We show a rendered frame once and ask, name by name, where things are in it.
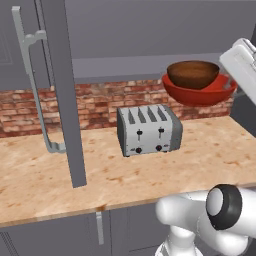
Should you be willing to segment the red bowl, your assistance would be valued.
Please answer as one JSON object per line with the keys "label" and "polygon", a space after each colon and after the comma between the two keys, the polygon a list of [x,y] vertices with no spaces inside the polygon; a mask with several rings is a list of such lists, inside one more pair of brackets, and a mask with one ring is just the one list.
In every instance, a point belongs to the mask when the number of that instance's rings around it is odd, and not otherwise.
{"label": "red bowl", "polygon": [[219,74],[207,87],[201,90],[186,89],[174,85],[167,74],[162,83],[170,97],[180,104],[192,107],[208,107],[228,100],[237,90],[237,83],[226,74]]}

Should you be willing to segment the brown bowl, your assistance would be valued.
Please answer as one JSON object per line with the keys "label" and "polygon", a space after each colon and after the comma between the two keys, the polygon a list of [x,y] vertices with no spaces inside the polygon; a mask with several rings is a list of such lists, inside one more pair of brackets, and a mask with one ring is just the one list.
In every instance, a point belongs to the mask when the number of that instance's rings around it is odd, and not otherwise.
{"label": "brown bowl", "polygon": [[201,90],[217,78],[219,70],[219,66],[212,62],[190,60],[169,65],[167,74],[178,87]]}

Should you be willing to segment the grey open cabinet door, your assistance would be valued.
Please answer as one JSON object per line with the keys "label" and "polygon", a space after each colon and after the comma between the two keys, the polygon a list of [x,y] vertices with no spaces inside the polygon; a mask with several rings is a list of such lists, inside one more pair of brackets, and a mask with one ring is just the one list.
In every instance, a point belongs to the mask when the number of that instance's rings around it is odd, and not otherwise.
{"label": "grey open cabinet door", "polygon": [[35,0],[40,27],[46,30],[50,70],[58,102],[66,154],[74,188],[86,185],[65,0]]}

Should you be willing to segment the grey closed wall cabinet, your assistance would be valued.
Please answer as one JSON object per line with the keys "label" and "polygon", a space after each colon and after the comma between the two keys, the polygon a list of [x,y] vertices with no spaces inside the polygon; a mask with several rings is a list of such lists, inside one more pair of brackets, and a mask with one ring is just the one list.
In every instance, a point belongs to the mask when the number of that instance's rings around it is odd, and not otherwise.
{"label": "grey closed wall cabinet", "polygon": [[[0,91],[31,89],[12,16],[12,7],[21,7],[21,19],[26,34],[45,29],[40,0],[0,0]],[[46,41],[30,47],[31,64],[37,88],[50,88],[50,59]]]}

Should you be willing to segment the grey open wall cabinet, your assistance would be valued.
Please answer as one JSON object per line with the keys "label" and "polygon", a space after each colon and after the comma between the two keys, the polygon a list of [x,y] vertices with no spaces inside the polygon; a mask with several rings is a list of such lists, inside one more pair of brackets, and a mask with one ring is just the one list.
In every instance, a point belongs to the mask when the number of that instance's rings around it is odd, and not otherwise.
{"label": "grey open wall cabinet", "polygon": [[183,60],[219,62],[256,28],[256,0],[65,0],[75,81],[157,79]]}

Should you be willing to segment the silver four-slot toaster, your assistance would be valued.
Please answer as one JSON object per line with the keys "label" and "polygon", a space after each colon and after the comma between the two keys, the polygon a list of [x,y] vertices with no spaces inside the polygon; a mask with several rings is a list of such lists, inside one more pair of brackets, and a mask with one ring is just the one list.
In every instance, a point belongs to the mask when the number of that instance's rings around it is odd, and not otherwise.
{"label": "silver four-slot toaster", "polygon": [[117,136],[124,157],[178,150],[182,133],[181,121],[166,105],[117,109]]}

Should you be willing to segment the grey base cabinet door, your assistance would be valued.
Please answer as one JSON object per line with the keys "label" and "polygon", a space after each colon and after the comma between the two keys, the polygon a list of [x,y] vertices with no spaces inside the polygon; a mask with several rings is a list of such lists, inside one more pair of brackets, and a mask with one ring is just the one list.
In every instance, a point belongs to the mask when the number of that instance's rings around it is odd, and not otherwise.
{"label": "grey base cabinet door", "polygon": [[0,256],[111,256],[96,214],[0,228]]}
{"label": "grey base cabinet door", "polygon": [[154,203],[111,210],[110,221],[112,256],[154,256],[169,233]]}

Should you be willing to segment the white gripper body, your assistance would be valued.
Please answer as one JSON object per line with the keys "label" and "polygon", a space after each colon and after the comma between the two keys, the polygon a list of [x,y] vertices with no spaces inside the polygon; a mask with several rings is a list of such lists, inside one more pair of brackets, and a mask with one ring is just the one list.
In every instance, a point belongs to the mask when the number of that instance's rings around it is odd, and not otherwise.
{"label": "white gripper body", "polygon": [[219,61],[256,106],[256,47],[252,43],[234,43]]}

